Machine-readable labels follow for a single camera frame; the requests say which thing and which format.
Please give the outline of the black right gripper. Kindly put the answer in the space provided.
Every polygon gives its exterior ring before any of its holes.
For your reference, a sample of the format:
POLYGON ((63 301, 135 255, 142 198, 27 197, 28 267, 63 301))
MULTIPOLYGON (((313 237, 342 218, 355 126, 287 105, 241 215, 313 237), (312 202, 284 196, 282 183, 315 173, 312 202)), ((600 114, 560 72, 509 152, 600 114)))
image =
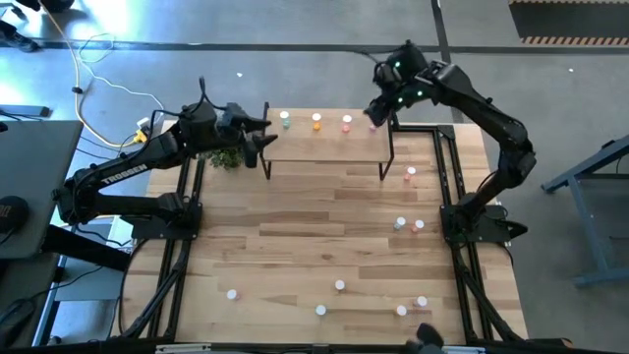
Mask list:
POLYGON ((369 106, 364 113, 371 119, 375 127, 382 125, 382 117, 388 117, 399 104, 399 96, 395 93, 382 93, 373 100, 373 106, 369 106))

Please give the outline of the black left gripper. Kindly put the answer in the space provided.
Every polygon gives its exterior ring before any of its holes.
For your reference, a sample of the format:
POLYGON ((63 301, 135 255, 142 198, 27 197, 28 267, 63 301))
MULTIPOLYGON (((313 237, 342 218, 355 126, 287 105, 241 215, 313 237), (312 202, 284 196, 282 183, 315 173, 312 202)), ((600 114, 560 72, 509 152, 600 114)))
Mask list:
MULTIPOLYGON (((252 118, 235 102, 228 102, 214 125, 216 141, 221 148, 236 146, 243 137, 243 128, 247 133, 263 132, 270 122, 264 119, 252 118)), ((277 135, 252 136, 256 148, 265 148, 278 138, 277 135)))

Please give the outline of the potted green plant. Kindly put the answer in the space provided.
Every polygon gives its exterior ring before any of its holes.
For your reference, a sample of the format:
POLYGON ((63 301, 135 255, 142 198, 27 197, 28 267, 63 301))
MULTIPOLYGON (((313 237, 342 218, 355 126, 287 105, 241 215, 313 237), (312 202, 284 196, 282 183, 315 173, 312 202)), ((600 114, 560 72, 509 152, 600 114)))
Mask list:
POLYGON ((214 168, 232 170, 244 164, 243 153, 239 147, 210 150, 201 156, 214 168))

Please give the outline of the yellow white power plug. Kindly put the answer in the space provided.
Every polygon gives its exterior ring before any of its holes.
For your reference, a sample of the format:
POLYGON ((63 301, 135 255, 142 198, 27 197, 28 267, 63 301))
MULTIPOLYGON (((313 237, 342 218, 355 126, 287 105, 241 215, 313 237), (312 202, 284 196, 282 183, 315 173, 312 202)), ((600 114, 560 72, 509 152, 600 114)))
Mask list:
POLYGON ((144 117, 137 122, 138 129, 134 136, 134 143, 145 143, 148 140, 148 136, 152 131, 151 122, 148 117, 144 117))

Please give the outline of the black desk leg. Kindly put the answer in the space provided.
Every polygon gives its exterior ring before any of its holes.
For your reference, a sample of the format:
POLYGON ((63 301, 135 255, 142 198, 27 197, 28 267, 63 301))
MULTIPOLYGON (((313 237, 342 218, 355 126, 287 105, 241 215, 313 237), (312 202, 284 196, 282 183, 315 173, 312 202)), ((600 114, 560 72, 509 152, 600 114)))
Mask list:
POLYGON ((126 269, 131 258, 129 254, 123 251, 92 241, 54 225, 48 226, 41 245, 41 251, 56 253, 120 271, 126 269))

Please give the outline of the black mat hazard stripe edge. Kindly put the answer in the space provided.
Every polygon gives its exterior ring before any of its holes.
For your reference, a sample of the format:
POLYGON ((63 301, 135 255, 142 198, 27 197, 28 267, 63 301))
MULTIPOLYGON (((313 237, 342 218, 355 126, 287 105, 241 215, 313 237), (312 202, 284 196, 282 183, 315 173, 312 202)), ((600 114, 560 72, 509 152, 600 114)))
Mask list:
POLYGON ((509 0, 525 44, 629 46, 629 0, 509 0))

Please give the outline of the grey desk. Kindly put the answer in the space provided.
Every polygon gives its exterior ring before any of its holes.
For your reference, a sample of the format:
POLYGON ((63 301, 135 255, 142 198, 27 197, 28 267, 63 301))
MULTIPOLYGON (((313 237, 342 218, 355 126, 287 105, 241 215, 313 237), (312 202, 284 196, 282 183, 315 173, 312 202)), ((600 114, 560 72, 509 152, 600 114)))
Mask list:
POLYGON ((0 133, 0 199, 25 200, 29 216, 7 237, 0 232, 0 260, 29 258, 39 252, 55 203, 83 130, 78 121, 9 121, 0 133))

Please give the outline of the black handheld device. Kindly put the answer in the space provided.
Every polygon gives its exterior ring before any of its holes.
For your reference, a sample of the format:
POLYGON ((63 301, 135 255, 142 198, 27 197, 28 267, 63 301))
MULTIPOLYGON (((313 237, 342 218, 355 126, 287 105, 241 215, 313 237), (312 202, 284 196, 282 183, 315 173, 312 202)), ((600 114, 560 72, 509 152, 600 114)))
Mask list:
POLYGON ((409 338, 399 354, 445 354, 444 340, 431 324, 419 325, 413 338, 409 338))

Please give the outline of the grey flat device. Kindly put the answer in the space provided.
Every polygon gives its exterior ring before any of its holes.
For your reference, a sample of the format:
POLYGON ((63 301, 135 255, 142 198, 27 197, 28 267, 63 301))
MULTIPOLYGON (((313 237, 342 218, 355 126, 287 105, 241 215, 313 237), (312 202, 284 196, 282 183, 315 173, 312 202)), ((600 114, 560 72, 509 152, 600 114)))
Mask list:
POLYGON ((0 112, 16 116, 47 118, 51 110, 47 106, 0 104, 0 112))

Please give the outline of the person's foot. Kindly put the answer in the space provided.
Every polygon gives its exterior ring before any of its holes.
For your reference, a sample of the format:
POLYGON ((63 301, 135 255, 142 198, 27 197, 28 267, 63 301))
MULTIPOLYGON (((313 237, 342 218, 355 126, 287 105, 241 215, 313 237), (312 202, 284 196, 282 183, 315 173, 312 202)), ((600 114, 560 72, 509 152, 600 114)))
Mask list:
POLYGON ((62 13, 69 10, 75 0, 15 0, 34 11, 48 10, 50 13, 62 13))
POLYGON ((9 46, 26 53, 40 49, 40 46, 35 41, 21 35, 13 25, 2 20, 0 20, 0 41, 4 41, 9 46))

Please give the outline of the black round device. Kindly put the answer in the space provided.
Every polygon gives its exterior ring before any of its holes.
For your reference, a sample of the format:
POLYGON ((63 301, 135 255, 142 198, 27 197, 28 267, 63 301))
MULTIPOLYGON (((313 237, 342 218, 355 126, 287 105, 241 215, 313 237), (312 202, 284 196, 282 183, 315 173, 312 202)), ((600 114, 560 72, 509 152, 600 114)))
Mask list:
POLYGON ((15 232, 21 229, 29 218, 29 205, 17 196, 0 199, 0 233, 15 232))

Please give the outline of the black rounded object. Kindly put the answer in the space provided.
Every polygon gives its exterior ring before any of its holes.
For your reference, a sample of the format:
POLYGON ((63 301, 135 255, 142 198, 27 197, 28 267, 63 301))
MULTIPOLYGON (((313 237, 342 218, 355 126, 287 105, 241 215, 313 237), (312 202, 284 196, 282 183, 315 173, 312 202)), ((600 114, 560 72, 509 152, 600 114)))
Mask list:
POLYGON ((33 312, 32 300, 19 299, 0 314, 0 349, 10 347, 18 339, 33 312))

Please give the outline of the wooden shelf black metal frame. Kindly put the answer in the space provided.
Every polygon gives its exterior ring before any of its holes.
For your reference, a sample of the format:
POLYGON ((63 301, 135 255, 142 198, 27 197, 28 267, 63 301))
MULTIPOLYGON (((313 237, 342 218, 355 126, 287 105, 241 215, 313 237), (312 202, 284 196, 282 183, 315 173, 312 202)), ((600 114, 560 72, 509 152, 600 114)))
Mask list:
POLYGON ((384 179, 395 157, 391 123, 371 133, 372 121, 361 109, 278 108, 267 102, 263 118, 270 122, 266 132, 278 136, 260 154, 267 179, 274 162, 376 163, 379 178, 384 179), (289 129, 282 127, 281 111, 290 113, 289 129), (321 115, 319 131, 313 129, 314 113, 321 115), (353 117, 349 133, 342 132, 344 115, 353 117))

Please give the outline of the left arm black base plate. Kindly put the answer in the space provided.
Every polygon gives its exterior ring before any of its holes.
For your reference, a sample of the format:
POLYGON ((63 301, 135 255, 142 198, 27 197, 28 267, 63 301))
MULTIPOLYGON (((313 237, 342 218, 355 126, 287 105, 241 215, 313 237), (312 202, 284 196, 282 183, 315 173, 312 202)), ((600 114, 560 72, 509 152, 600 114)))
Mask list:
POLYGON ((183 208, 154 214, 123 215, 133 226, 134 239, 193 240, 199 234, 202 204, 184 204, 183 208))

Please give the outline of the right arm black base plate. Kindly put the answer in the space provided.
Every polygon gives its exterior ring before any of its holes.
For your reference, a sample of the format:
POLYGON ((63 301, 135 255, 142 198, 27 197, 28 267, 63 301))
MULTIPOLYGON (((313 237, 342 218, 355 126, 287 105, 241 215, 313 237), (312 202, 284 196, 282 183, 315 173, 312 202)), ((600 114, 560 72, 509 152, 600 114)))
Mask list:
POLYGON ((449 243, 505 243, 528 231, 526 225, 508 220, 506 215, 505 207, 487 205, 476 218, 468 220, 457 206, 442 206, 443 237, 449 243))

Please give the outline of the blue grey metal cart frame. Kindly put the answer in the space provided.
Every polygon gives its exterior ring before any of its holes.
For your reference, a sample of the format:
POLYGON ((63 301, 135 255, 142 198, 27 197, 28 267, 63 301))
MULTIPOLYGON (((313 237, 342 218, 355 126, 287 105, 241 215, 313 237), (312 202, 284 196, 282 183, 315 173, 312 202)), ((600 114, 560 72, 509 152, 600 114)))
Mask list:
POLYGON ((601 172, 623 159, 629 161, 629 135, 542 184, 547 194, 568 188, 582 220, 596 269, 574 277, 578 287, 629 280, 629 265, 620 265, 613 251, 614 242, 629 246, 629 172, 601 172))

